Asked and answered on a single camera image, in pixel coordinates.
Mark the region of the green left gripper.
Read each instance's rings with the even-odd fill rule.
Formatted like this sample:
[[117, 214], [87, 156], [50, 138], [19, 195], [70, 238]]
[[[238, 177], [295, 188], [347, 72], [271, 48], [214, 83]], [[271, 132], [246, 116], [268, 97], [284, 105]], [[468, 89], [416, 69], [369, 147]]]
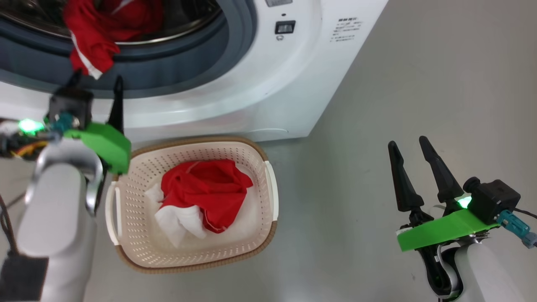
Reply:
[[[66, 88], [79, 90], [83, 70], [76, 70]], [[132, 158], [132, 144], [124, 136], [123, 127], [123, 77], [118, 75], [113, 87], [113, 102], [107, 124], [91, 122], [84, 130], [71, 129], [63, 134], [69, 139], [79, 139], [104, 160], [113, 174], [126, 174]]]

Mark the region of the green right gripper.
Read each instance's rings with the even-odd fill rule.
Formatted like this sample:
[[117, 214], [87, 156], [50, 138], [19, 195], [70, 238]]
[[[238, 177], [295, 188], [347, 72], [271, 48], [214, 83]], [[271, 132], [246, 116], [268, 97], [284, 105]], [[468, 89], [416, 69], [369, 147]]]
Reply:
[[[426, 136], [419, 137], [420, 147], [425, 160], [431, 166], [432, 174], [438, 188], [437, 198], [440, 203], [454, 201], [464, 195], [462, 187], [455, 179], [441, 156]], [[404, 158], [395, 141], [388, 143], [391, 161], [391, 173], [394, 184], [397, 208], [400, 212], [420, 210], [424, 206], [421, 195], [416, 193], [404, 168]], [[430, 245], [449, 242], [470, 234], [499, 227], [497, 222], [486, 224], [470, 209], [462, 208], [442, 218], [427, 221], [414, 226], [408, 231], [397, 234], [401, 251], [407, 252]]]

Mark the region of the red garment with white stripes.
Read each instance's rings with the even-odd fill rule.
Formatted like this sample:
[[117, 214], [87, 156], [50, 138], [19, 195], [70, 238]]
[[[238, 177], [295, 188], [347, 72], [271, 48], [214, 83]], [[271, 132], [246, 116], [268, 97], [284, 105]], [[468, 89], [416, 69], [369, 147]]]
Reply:
[[117, 42], [157, 32], [164, 21], [163, 0], [68, 0], [63, 20], [73, 42], [73, 70], [98, 80], [120, 53]]

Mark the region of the red garment plain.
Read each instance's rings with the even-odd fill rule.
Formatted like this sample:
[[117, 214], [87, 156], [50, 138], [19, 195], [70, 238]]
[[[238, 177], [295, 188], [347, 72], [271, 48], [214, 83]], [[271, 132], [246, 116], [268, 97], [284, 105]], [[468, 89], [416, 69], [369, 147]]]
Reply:
[[164, 193], [174, 193], [183, 205], [198, 205], [205, 229], [215, 234], [234, 223], [251, 187], [251, 178], [232, 160], [183, 162], [161, 181]]

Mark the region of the white cloth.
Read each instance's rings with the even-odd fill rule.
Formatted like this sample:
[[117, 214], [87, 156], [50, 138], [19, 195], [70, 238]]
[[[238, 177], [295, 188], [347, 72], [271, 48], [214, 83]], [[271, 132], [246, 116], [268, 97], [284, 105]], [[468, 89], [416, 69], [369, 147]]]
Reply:
[[159, 183], [145, 191], [145, 196], [150, 201], [160, 204], [154, 217], [173, 247], [180, 248], [189, 234], [198, 239], [207, 237], [203, 214], [198, 205], [181, 204], [181, 200], [174, 193], [164, 193]]

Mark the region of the grey rubber door gasket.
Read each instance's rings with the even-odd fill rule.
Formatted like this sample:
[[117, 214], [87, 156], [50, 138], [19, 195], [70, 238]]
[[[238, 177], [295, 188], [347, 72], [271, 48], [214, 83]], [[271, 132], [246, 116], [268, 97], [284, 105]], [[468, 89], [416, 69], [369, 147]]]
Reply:
[[[226, 74], [244, 57], [255, 38], [254, 0], [216, 0], [221, 15], [209, 25], [173, 40], [144, 45], [118, 45], [113, 67], [98, 80], [83, 75], [80, 87], [96, 97], [113, 94], [123, 77], [128, 98], [174, 94], [196, 88]], [[32, 33], [0, 21], [0, 81], [21, 88], [54, 92], [73, 74], [67, 40]]]

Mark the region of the white front-load washing machine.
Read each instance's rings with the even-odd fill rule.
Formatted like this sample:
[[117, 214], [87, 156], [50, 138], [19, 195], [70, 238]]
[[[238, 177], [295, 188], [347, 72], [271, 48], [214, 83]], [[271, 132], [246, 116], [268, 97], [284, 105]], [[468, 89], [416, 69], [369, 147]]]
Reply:
[[[308, 136], [388, 0], [254, 2], [253, 44], [226, 74], [174, 94], [123, 94], [125, 133], [132, 143], [216, 134], [256, 141]], [[355, 40], [330, 42], [338, 19], [351, 17], [363, 22]], [[287, 20], [297, 22], [294, 33], [275, 35], [276, 22]], [[52, 93], [0, 81], [0, 119], [40, 119]], [[93, 118], [103, 122], [113, 95], [94, 97]]]

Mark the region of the cream perforated laundry basket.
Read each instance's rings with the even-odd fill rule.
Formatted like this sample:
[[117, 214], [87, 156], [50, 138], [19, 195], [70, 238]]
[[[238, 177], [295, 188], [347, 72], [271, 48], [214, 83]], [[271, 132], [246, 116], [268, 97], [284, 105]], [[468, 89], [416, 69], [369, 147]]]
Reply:
[[[234, 223], [205, 239], [188, 234], [179, 247], [169, 242], [155, 220], [159, 204], [146, 196], [163, 174], [182, 162], [233, 160], [253, 181]], [[181, 139], [136, 150], [129, 172], [114, 176], [102, 202], [115, 250], [140, 273], [186, 273], [209, 269], [262, 252], [276, 233], [279, 197], [276, 174], [263, 149], [239, 136]]]

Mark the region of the steel washer drum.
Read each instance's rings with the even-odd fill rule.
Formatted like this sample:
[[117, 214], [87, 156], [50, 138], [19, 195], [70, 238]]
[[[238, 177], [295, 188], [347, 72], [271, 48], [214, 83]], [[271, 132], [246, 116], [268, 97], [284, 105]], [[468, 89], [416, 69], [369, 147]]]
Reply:
[[[0, 21], [9, 21], [32, 33], [67, 40], [70, 38], [62, 12], [67, 0], [0, 0]], [[118, 45], [144, 45], [186, 36], [209, 25], [222, 10], [216, 0], [162, 0], [162, 28], [131, 42]]]

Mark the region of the printed text label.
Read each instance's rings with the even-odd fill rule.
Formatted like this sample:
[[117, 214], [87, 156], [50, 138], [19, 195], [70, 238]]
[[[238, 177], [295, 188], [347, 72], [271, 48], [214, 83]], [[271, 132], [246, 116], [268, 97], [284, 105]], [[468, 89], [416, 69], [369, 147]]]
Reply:
[[355, 40], [363, 22], [358, 17], [338, 19], [330, 33], [330, 42], [346, 42]]

